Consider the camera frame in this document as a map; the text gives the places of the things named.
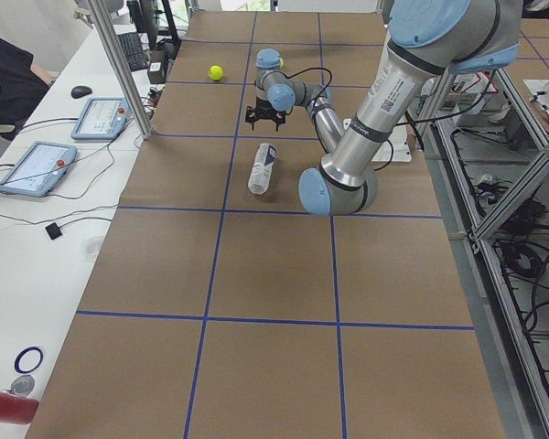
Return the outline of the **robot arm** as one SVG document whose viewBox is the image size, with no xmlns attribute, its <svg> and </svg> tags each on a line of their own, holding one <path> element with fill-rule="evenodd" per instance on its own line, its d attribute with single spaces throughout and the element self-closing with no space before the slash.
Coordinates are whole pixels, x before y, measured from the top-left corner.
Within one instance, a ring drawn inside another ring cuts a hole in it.
<svg viewBox="0 0 549 439">
<path fill-rule="evenodd" d="M 429 79 L 444 72 L 497 70 L 518 55 L 520 1 L 390 1 L 387 6 L 387 57 L 348 126 L 322 86 L 282 72 L 278 51 L 262 49 L 256 57 L 256 100 L 245 121 L 281 125 L 294 107 L 303 107 L 326 151 L 318 167 L 299 178 L 301 203 L 312 215 L 350 214 L 370 206 L 378 190 L 371 161 Z"/>
</svg>

